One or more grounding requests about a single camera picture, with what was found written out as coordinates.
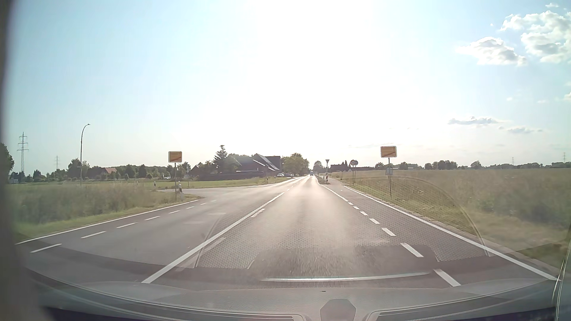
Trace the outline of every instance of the asphalt road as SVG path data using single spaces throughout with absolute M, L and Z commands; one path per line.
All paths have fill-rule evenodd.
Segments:
M 28 268 L 83 284 L 446 288 L 552 278 L 331 183 L 305 176 L 268 186 L 184 190 L 204 198 L 17 247 Z

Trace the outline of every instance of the traffic sign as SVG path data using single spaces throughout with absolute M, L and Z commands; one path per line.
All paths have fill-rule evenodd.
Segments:
M 381 157 L 396 157 L 396 146 L 381 146 Z
M 182 152 L 181 151 L 170 151 L 170 152 L 168 152 L 168 162 L 169 163 L 182 163 Z

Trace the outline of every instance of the street lamp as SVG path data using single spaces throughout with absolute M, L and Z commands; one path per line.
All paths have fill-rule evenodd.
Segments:
M 79 148 L 79 185 L 81 186 L 81 183 L 83 182 L 83 131 L 85 130 L 85 127 L 89 126 L 91 124 L 87 124 L 83 127 L 83 130 L 81 131 L 81 146 Z

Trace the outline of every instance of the grass field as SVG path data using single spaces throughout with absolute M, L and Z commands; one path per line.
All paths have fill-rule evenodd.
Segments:
M 18 240 L 199 198 L 135 184 L 18 184 L 7 191 Z
M 571 222 L 571 170 L 358 171 L 355 189 L 552 266 Z M 336 172 L 332 177 L 340 178 Z M 351 173 L 343 173 L 351 186 Z

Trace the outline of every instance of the building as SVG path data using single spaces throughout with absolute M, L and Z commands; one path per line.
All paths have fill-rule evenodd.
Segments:
M 236 172 L 260 172 L 264 176 L 275 176 L 280 172 L 282 158 L 280 156 L 265 157 L 260 154 L 253 156 L 236 156 L 238 168 Z

